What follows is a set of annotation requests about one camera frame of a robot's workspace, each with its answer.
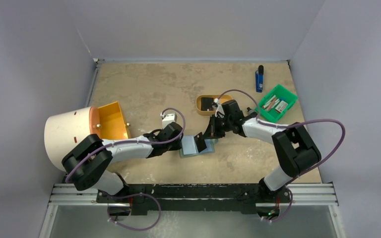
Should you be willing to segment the single black credit card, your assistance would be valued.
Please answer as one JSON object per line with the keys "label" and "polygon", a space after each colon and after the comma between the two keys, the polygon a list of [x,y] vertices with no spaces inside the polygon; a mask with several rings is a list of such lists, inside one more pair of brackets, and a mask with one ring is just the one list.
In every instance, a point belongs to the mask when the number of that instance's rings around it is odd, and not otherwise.
{"label": "single black credit card", "polygon": [[197,153],[200,153],[207,148],[205,139],[203,138],[203,134],[201,132],[194,136],[194,143]]}

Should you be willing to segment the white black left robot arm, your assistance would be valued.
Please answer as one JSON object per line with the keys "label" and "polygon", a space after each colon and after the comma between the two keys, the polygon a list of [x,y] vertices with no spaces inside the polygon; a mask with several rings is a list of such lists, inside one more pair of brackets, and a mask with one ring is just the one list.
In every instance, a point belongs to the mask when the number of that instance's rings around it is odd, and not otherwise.
{"label": "white black left robot arm", "polygon": [[95,188],[109,194],[116,203],[124,202],[128,196],[126,183],[121,175],[109,172],[108,166],[180,150],[182,136],[183,128],[176,122],[132,139],[108,140],[91,134],[62,159],[61,164],[67,172],[65,181],[78,191]]}

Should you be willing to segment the black credit card stack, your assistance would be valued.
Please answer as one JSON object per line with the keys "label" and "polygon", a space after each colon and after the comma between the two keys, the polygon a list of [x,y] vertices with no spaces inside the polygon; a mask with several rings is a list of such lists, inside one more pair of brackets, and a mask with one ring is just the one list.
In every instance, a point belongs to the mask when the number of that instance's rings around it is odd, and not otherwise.
{"label": "black credit card stack", "polygon": [[212,97],[201,97],[200,99],[200,110],[203,112],[213,111],[214,98]]}

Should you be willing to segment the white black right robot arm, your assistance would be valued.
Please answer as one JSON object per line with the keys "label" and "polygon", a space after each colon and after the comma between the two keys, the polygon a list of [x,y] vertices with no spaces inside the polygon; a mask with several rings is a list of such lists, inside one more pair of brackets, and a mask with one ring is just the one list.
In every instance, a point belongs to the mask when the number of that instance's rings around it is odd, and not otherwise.
{"label": "white black right robot arm", "polygon": [[219,139],[231,131],[242,137],[255,138],[274,146],[279,165],[259,181],[259,196],[270,202],[278,191],[321,161],[321,153],[304,126],[266,123],[255,113],[243,114],[235,100],[213,102],[215,113],[203,133],[205,139]]}

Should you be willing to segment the grey-green card holder wallet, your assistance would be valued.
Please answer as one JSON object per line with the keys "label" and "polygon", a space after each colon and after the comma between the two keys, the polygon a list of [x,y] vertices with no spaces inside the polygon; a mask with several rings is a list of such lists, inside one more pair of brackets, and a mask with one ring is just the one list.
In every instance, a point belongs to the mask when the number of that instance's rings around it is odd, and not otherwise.
{"label": "grey-green card holder wallet", "polygon": [[203,154],[214,153],[215,152],[214,146],[217,142],[218,142],[218,139],[206,139],[205,144],[207,148],[198,152],[193,136],[191,135],[184,136],[183,139],[181,140],[182,148],[179,150],[180,157],[186,158],[186,157],[193,157],[193,156],[198,156]]}

